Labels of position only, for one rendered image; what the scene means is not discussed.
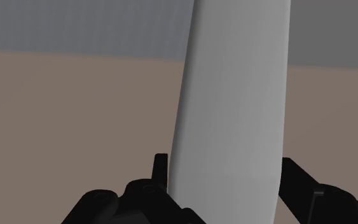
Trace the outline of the tall white rounded object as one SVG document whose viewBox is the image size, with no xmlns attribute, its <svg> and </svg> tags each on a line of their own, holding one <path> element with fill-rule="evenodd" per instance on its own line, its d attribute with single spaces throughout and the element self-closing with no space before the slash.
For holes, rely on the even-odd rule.
<svg viewBox="0 0 358 224">
<path fill-rule="evenodd" d="M 291 0 L 195 0 L 170 196 L 206 224 L 273 224 Z"/>
</svg>

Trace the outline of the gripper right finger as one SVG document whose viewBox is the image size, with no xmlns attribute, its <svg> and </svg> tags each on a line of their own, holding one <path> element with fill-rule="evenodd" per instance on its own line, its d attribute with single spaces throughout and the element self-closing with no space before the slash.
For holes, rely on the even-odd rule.
<svg viewBox="0 0 358 224">
<path fill-rule="evenodd" d="M 358 224 L 358 200 L 316 181 L 291 158 L 282 159 L 279 197 L 299 224 Z"/>
</svg>

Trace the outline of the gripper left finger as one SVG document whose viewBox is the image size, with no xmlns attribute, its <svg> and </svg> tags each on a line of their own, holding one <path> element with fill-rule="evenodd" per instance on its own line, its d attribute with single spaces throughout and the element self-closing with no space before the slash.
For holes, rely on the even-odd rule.
<svg viewBox="0 0 358 224">
<path fill-rule="evenodd" d="M 86 192 L 61 224 L 205 224 L 167 193 L 168 155 L 154 157 L 151 178 L 126 185 L 122 196 L 111 190 Z"/>
</svg>

